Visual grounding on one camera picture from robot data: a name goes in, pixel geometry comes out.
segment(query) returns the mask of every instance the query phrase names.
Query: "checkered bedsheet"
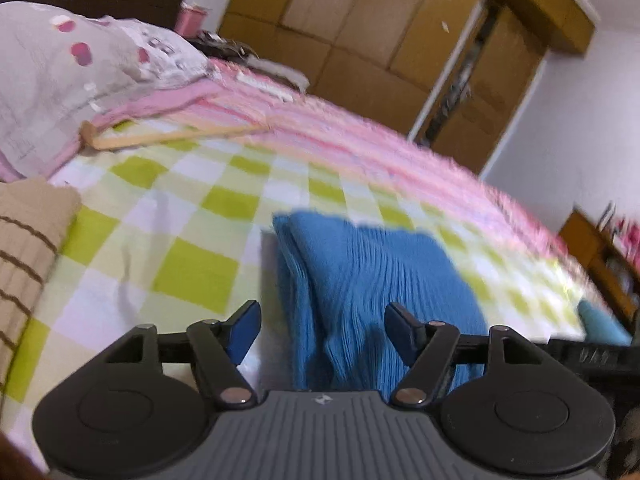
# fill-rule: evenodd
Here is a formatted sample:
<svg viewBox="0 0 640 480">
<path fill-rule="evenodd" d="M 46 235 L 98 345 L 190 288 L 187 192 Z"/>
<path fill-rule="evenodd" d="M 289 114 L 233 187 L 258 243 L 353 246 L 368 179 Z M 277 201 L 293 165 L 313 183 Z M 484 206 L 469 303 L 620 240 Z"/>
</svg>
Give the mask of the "checkered bedsheet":
<svg viewBox="0 0 640 480">
<path fill-rule="evenodd" d="M 18 349 L 1 421 L 39 463 L 30 429 L 36 404 L 142 322 L 178 332 L 224 319 L 255 298 L 263 330 L 242 372 L 257 388 L 289 384 L 275 212 L 314 208 L 356 223 L 425 230 L 473 288 L 489 324 L 529 338 L 583 336 L 574 312 L 582 291 L 555 261 L 496 248 L 478 228 L 434 206 L 265 148 L 201 139 L 79 155 L 53 182 L 77 187 L 83 205 Z M 183 367 L 172 373 L 188 376 Z"/>
</svg>

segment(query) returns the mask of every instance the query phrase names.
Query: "open door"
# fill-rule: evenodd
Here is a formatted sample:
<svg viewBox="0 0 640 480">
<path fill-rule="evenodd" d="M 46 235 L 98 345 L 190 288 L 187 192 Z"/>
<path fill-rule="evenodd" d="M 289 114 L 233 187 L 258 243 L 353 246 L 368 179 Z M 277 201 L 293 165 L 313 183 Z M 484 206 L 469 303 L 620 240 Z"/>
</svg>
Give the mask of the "open door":
<svg viewBox="0 0 640 480">
<path fill-rule="evenodd" d="M 479 173 L 493 153 L 536 73 L 545 49 L 503 7 L 468 80 L 466 98 L 451 112 L 431 148 Z"/>
</svg>

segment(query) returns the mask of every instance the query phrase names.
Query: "round black disc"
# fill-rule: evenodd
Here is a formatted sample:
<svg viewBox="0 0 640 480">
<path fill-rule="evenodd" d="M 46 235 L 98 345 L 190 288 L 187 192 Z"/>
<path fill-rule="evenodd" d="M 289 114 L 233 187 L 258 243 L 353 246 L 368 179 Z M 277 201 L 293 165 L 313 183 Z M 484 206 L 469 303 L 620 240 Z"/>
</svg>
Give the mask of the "round black disc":
<svg viewBox="0 0 640 480">
<path fill-rule="evenodd" d="M 110 365 L 61 386 L 38 405 L 33 432 L 49 465 L 75 477 L 144 476 L 203 437 L 196 391 L 140 366 Z"/>
<path fill-rule="evenodd" d="M 613 437 L 607 401 L 567 370 L 508 367 L 443 401 L 447 437 L 473 460 L 521 475 L 559 475 L 589 465 Z"/>
</svg>

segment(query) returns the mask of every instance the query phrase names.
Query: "pink object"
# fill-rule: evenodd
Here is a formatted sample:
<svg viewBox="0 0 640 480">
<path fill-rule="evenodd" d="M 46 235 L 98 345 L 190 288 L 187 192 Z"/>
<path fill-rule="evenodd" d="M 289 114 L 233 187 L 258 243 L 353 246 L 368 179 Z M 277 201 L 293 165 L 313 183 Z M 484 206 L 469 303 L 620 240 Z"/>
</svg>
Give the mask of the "pink object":
<svg viewBox="0 0 640 480">
<path fill-rule="evenodd" d="M 164 113 L 196 127 L 265 123 L 270 129 L 235 137 L 283 155 L 335 168 L 363 182 L 399 191 L 470 222 L 493 240 L 543 256 L 564 253 L 558 238 L 512 198 L 480 182 L 452 159 L 407 142 L 395 132 L 322 99 L 294 95 L 293 102 L 236 79 L 238 71 L 265 83 L 272 80 L 238 65 L 211 59 L 218 72 L 175 90 L 159 90 L 92 119 L 104 128 L 127 118 Z"/>
<path fill-rule="evenodd" d="M 149 53 L 142 47 L 139 47 L 138 49 L 138 60 L 140 63 L 149 62 Z"/>
<path fill-rule="evenodd" d="M 207 17 L 207 11 L 200 7 L 191 7 L 182 4 L 178 21 L 175 23 L 174 31 L 183 38 L 195 38 L 202 28 L 202 22 Z"/>
<path fill-rule="evenodd" d="M 68 22 L 60 23 L 58 25 L 58 30 L 60 32 L 71 32 L 75 28 L 76 28 L 76 22 L 74 22 L 73 20 L 68 20 Z"/>
<path fill-rule="evenodd" d="M 620 217 L 616 221 L 618 240 L 622 243 L 626 259 L 640 271 L 640 224 Z"/>
<path fill-rule="evenodd" d="M 74 43 L 71 45 L 71 55 L 76 58 L 78 65 L 91 65 L 91 49 L 89 49 L 89 45 L 86 43 Z"/>
</svg>

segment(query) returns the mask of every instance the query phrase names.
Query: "blue towel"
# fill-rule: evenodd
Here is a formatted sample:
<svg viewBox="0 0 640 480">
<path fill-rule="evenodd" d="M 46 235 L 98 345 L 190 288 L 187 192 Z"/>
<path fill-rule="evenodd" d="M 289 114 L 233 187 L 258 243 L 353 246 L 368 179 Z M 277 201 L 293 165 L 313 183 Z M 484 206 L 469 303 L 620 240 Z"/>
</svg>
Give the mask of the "blue towel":
<svg viewBox="0 0 640 480">
<path fill-rule="evenodd" d="M 392 301 L 423 322 L 487 334 L 473 292 L 430 236 L 306 211 L 275 216 L 273 225 L 295 388 L 372 389 L 388 399 L 407 372 L 385 335 Z M 481 374 L 481 366 L 458 366 L 452 386 Z"/>
</svg>

